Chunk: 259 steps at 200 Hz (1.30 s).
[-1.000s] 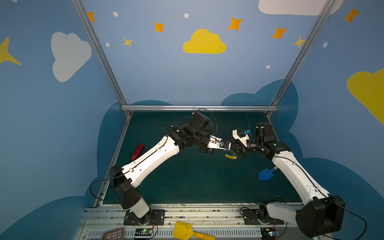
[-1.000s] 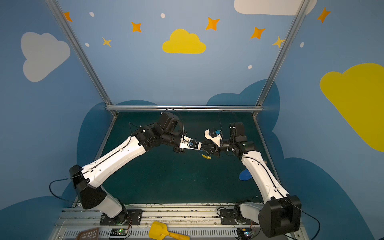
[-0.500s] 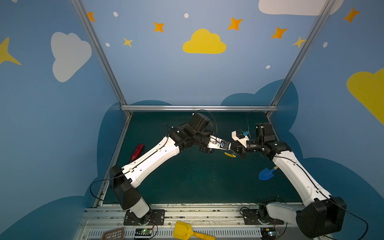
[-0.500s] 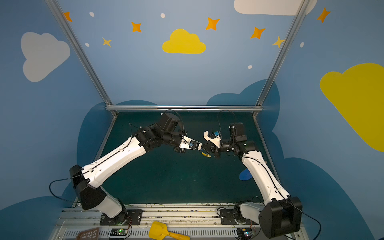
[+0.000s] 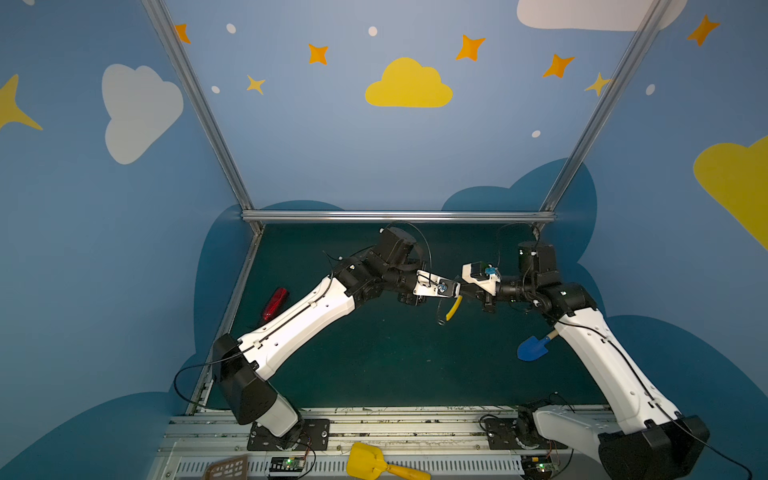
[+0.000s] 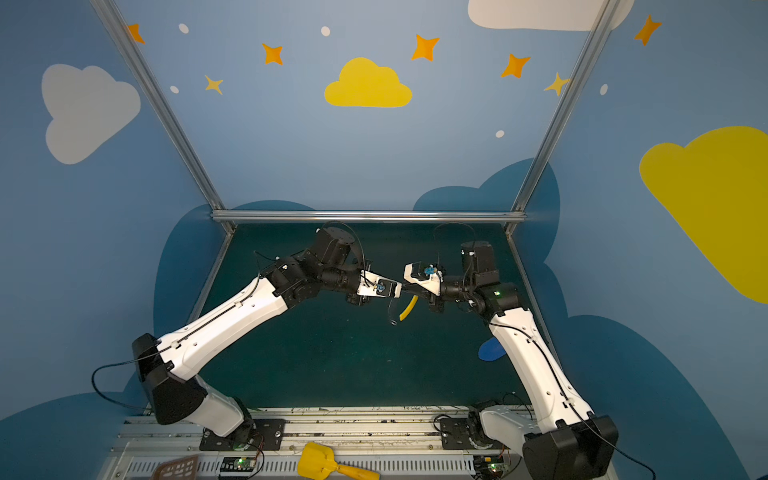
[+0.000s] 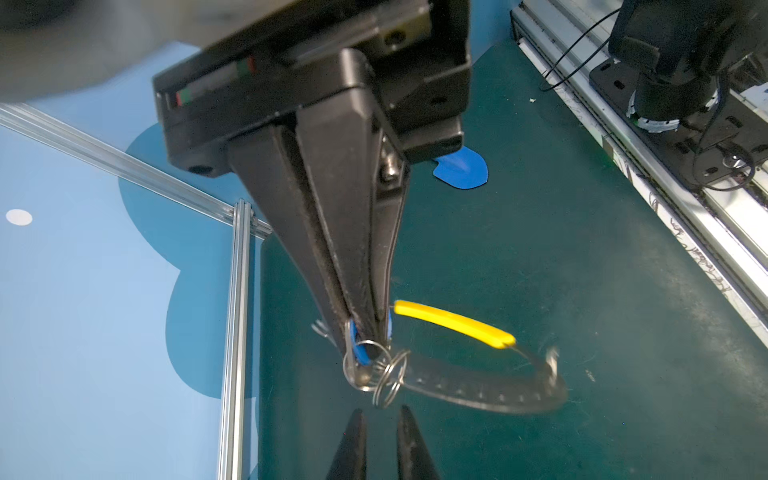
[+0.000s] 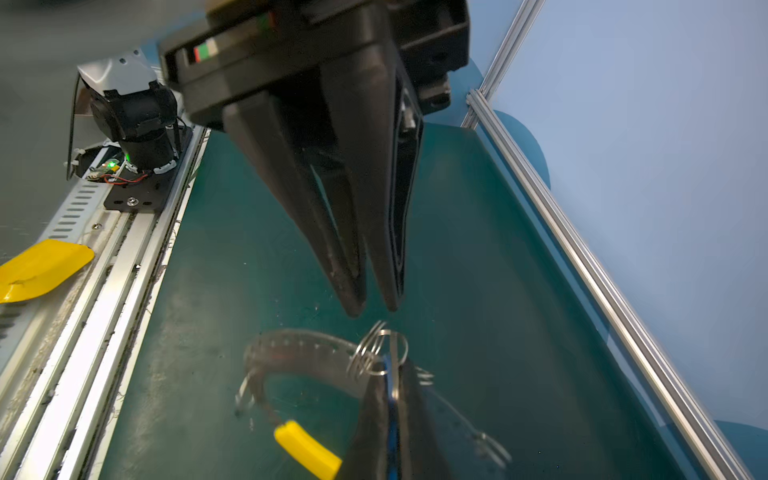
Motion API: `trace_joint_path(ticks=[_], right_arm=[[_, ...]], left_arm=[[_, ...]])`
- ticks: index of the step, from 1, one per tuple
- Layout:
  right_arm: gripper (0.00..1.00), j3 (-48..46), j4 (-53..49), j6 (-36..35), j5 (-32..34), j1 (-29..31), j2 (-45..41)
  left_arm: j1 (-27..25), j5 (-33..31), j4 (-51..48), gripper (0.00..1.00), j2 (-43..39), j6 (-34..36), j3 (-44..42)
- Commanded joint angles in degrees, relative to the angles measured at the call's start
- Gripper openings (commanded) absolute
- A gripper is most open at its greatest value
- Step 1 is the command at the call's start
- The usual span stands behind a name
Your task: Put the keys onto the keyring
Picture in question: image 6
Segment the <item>grey keyring yellow handle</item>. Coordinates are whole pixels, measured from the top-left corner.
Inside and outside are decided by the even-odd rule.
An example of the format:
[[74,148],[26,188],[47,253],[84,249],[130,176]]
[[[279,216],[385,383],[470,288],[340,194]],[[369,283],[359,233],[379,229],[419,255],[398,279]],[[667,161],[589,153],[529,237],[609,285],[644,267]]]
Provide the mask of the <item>grey keyring yellow handle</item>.
[[415,308],[419,297],[412,295],[407,304],[403,298],[393,298],[387,307],[387,319],[390,325],[396,326],[402,323]]

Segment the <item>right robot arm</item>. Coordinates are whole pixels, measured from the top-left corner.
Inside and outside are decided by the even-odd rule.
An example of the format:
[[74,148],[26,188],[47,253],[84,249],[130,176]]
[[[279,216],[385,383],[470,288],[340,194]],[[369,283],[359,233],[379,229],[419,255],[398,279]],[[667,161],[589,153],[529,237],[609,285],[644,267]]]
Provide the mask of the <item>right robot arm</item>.
[[482,317],[510,359],[530,401],[527,417],[507,405],[470,411],[468,437],[480,448],[499,443],[520,458],[533,479],[597,479],[612,461],[618,429],[578,394],[542,339],[518,288],[502,281],[486,241],[461,246],[462,272],[414,262],[404,268],[404,290],[437,311],[465,303]]

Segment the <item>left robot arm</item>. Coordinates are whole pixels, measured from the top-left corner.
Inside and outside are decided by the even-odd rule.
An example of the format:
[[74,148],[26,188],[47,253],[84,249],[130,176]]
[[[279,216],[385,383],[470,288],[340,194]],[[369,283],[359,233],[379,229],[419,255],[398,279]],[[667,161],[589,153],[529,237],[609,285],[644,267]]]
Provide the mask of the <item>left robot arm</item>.
[[256,327],[323,290],[361,302],[388,288],[369,271],[354,235],[323,227],[311,247],[276,259],[206,315],[160,338],[137,338],[132,344],[137,373],[157,422],[187,421],[219,437],[244,439],[248,409],[208,385],[201,370]]

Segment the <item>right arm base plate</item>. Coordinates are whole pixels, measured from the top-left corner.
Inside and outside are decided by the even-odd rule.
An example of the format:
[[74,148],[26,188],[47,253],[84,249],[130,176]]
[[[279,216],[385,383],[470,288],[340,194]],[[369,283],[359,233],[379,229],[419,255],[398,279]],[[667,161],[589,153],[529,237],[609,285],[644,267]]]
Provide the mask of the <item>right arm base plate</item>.
[[443,450],[501,450],[503,445],[474,432],[467,418],[438,415],[433,419]]

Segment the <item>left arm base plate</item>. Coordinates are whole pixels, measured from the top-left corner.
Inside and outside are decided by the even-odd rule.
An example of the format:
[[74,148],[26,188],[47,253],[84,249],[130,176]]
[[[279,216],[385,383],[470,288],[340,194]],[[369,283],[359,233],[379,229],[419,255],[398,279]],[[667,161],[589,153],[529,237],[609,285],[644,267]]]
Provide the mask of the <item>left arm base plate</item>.
[[225,437],[216,435],[210,429],[204,429],[199,450],[278,451],[281,448],[285,426],[284,419],[251,419]]

